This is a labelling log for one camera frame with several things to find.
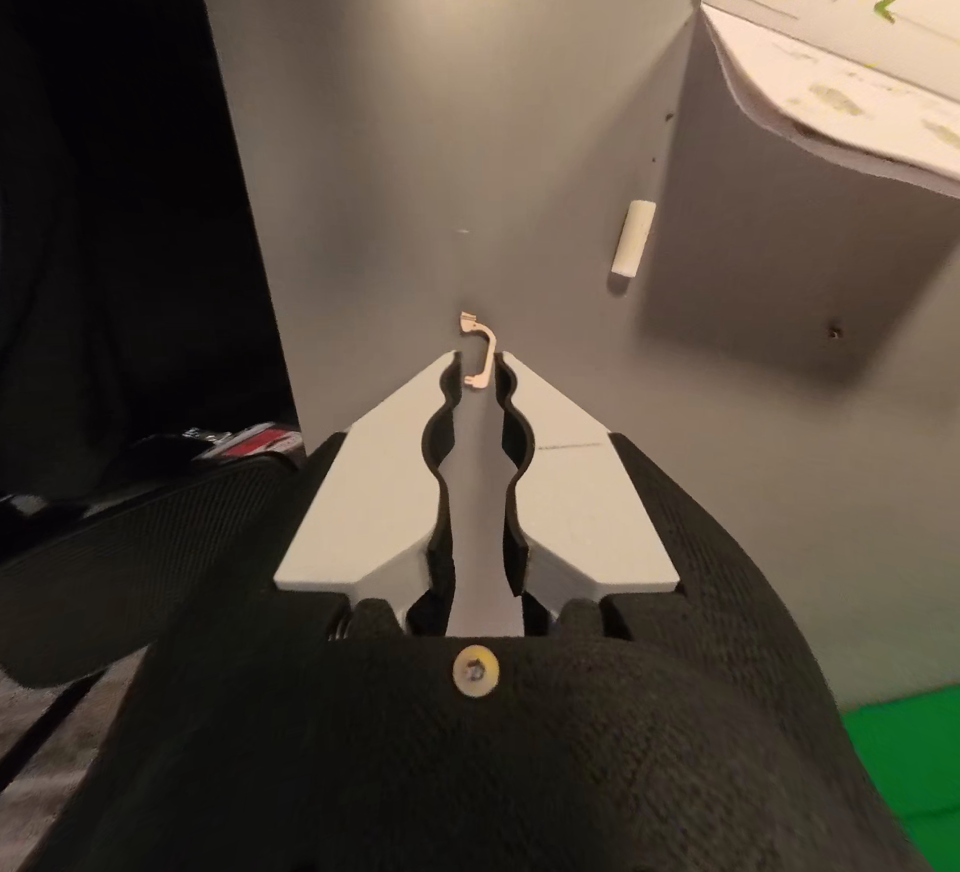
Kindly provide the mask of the red and black packet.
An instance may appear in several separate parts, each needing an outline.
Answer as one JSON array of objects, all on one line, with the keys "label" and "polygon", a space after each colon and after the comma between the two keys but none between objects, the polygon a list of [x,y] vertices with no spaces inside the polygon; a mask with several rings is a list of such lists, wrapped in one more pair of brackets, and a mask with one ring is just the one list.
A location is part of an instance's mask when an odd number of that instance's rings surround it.
[{"label": "red and black packet", "polygon": [[198,446],[196,462],[225,462],[265,454],[300,457],[305,453],[299,429],[264,422],[237,432],[216,433],[199,428],[186,430],[182,437]]}]

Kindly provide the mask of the white instruction booklet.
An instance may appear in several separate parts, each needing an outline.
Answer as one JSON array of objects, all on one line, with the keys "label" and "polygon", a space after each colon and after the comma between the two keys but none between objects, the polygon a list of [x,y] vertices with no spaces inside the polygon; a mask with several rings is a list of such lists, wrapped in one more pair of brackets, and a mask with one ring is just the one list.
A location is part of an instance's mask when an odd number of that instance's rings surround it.
[{"label": "white instruction booklet", "polygon": [[959,0],[702,0],[701,12],[756,124],[958,198]]}]

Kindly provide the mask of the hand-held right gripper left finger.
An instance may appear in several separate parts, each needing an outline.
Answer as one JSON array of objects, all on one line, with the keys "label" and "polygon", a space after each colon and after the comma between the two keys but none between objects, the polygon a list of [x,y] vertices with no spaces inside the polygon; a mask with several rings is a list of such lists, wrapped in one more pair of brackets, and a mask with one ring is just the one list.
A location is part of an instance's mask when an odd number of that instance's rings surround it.
[{"label": "hand-held right gripper left finger", "polygon": [[450,492],[460,353],[426,366],[344,433],[274,573],[285,592],[387,602],[410,632],[448,632],[455,591]]}]

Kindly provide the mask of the green sheet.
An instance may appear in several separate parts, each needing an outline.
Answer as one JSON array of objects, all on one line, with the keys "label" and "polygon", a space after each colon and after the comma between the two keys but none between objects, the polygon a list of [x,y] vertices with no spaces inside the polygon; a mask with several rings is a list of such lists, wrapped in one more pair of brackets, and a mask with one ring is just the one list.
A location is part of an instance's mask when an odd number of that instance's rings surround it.
[{"label": "green sheet", "polygon": [[959,686],[842,715],[908,838],[937,871],[959,869]]}]

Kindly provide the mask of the small white cylinder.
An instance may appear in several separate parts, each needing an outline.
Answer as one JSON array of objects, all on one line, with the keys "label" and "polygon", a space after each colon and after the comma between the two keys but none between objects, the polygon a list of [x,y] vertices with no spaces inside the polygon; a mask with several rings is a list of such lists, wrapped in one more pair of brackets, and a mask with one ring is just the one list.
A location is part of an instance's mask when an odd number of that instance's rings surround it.
[{"label": "small white cylinder", "polygon": [[610,266],[610,274],[624,279],[637,276],[656,215],[654,201],[630,202]]}]

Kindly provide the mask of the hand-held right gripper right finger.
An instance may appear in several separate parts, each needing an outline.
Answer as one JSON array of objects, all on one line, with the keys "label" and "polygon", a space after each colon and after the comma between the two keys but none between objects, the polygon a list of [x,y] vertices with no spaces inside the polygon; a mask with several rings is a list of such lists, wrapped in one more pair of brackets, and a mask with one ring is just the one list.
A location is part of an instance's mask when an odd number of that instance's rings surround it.
[{"label": "hand-held right gripper right finger", "polygon": [[515,355],[495,355],[506,492],[503,563],[525,634],[547,634],[574,601],[680,586],[654,522],[598,419]]}]

